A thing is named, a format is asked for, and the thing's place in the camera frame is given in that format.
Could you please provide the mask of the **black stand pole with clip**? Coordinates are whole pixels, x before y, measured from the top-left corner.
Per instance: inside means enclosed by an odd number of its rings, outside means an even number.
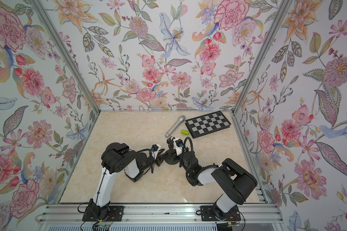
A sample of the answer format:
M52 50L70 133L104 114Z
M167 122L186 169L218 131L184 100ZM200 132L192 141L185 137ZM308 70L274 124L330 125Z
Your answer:
M168 144L168 150L166 153L169 156L174 156L176 154L176 149L175 149L175 144L174 144L174 137L171 136L170 138L167 139L167 144Z

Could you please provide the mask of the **black round stand base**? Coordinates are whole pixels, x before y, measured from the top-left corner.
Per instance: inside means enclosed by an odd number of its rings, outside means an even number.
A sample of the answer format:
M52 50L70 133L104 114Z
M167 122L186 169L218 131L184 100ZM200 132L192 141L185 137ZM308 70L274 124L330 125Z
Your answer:
M176 165L179 163L179 157L176 154L175 150L168 150L165 152L166 156L164 158L165 162L169 165Z

